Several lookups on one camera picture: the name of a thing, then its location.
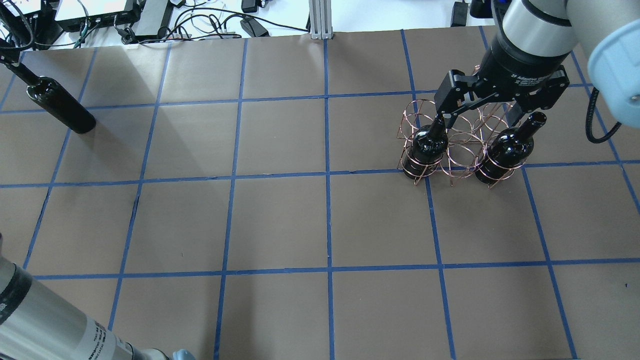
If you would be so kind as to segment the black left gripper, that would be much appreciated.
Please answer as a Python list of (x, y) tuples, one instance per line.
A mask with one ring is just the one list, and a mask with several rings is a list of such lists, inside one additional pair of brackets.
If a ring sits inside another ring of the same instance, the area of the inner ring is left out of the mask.
[(17, 64), (19, 63), (19, 49), (5, 41), (0, 37), (0, 63)]

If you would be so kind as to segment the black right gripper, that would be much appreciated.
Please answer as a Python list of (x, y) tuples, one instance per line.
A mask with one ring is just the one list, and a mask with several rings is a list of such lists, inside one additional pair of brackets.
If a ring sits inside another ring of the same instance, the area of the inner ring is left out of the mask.
[(445, 75), (434, 96), (436, 118), (450, 130), (465, 112), (512, 102), (505, 122), (514, 127), (525, 114), (550, 110), (560, 100), (570, 84), (563, 66), (567, 57), (543, 57), (491, 44), (473, 74), (452, 69)]

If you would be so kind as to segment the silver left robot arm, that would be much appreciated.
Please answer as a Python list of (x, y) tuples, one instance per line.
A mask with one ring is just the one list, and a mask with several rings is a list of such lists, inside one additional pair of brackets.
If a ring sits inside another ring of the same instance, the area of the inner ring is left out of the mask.
[[(1, 63), (25, 82), (31, 100), (74, 133), (91, 132), (97, 123), (93, 114), (57, 80), (38, 76), (21, 63), (20, 52), (1, 42)], [(169, 356), (124, 341), (5, 256), (0, 281), (3, 360), (194, 359), (185, 349)]]

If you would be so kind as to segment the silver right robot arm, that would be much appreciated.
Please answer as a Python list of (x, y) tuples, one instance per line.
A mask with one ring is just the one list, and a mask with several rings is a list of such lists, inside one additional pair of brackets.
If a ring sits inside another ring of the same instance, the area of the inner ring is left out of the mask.
[(434, 96), (436, 116), (448, 128), (488, 103), (515, 102), (509, 125), (550, 109), (568, 85), (562, 63), (578, 44), (615, 120), (639, 127), (637, 0), (512, 0), (493, 9), (498, 30), (478, 71), (449, 71)]

